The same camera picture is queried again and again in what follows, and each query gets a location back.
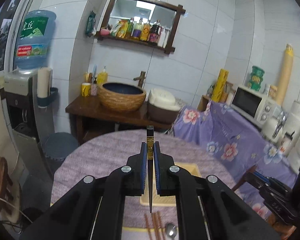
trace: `purple tablecloth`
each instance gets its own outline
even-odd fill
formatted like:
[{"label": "purple tablecloth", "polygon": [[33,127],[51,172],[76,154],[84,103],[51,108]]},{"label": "purple tablecloth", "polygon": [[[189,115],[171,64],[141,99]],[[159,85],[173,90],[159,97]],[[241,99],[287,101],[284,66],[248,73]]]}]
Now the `purple tablecloth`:
[{"label": "purple tablecloth", "polygon": [[[293,187],[296,174],[273,145],[264,140],[258,130],[231,107],[209,102],[204,112],[191,106],[183,108],[173,126],[174,135],[194,142],[214,156],[230,172],[236,182],[246,170],[257,164],[257,171]],[[248,183],[240,187],[244,201],[266,218],[270,212],[263,198]]]},{"label": "purple tablecloth", "polygon": [[[227,169],[199,146],[160,133],[155,133],[154,138],[159,141],[161,151],[171,155],[175,162],[196,163],[203,178],[215,174],[229,187],[235,185]],[[81,145],[56,171],[51,202],[55,203],[84,176],[104,177],[125,165],[129,156],[140,152],[145,140],[145,130],[128,130],[102,135]],[[153,211],[160,211],[163,224],[178,224],[175,207],[153,207]],[[126,197],[123,225],[145,228],[144,213],[149,213],[149,206],[141,206],[139,197]]]}]

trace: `microwave door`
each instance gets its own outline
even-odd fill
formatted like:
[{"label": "microwave door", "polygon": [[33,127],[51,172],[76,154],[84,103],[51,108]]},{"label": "microwave door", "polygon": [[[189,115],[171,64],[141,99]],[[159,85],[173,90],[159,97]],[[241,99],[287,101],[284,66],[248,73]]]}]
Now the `microwave door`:
[{"label": "microwave door", "polygon": [[249,118],[250,120],[253,119],[255,121],[256,113],[261,100],[262,100],[261,97],[258,97],[246,90],[238,88],[234,95],[234,99],[231,105],[236,106],[235,107],[236,110],[240,109],[250,117]]}]

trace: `faucet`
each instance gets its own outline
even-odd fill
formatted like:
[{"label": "faucet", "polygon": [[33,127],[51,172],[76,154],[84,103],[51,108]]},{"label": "faucet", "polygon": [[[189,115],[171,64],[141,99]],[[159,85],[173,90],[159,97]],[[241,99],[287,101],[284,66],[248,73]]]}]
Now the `faucet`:
[{"label": "faucet", "polygon": [[287,113],[282,111],[279,116],[278,116],[278,123],[277,126],[275,127],[274,133],[272,135],[272,138],[276,138],[278,135],[280,129],[285,125],[286,120],[287,120]]},{"label": "faucet", "polygon": [[143,86],[143,81],[145,80],[145,76],[146,76],[146,72],[141,71],[140,76],[133,79],[134,81],[139,80],[138,87]]}]

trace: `pink bowl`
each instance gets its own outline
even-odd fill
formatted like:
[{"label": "pink bowl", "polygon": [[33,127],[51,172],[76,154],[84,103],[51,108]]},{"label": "pink bowl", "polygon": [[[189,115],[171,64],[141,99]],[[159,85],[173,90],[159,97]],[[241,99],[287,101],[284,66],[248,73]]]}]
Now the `pink bowl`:
[{"label": "pink bowl", "polygon": [[101,36],[107,36],[107,35],[109,35],[109,33],[110,33],[110,31],[107,30],[107,29],[101,29],[100,30],[100,35]]}]

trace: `round tablecloth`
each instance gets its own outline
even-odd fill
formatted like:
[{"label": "round tablecloth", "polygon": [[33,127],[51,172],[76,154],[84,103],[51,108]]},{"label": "round tablecloth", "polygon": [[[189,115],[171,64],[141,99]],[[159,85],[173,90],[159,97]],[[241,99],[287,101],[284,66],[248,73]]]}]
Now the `round tablecloth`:
[{"label": "round tablecloth", "polygon": [[[203,178],[214,174],[228,187],[235,185],[226,168],[199,146],[160,133],[154,134],[154,140],[159,141],[161,152],[171,155],[175,162],[196,163]],[[51,203],[55,203],[84,176],[104,177],[125,165],[129,156],[140,152],[143,141],[146,141],[145,130],[127,130],[108,133],[81,145],[56,171]],[[146,228],[144,213],[149,213],[149,207],[140,205],[139,198],[126,197],[124,227]],[[157,211],[161,213],[163,224],[178,224],[175,207],[153,207],[153,212]]]}]

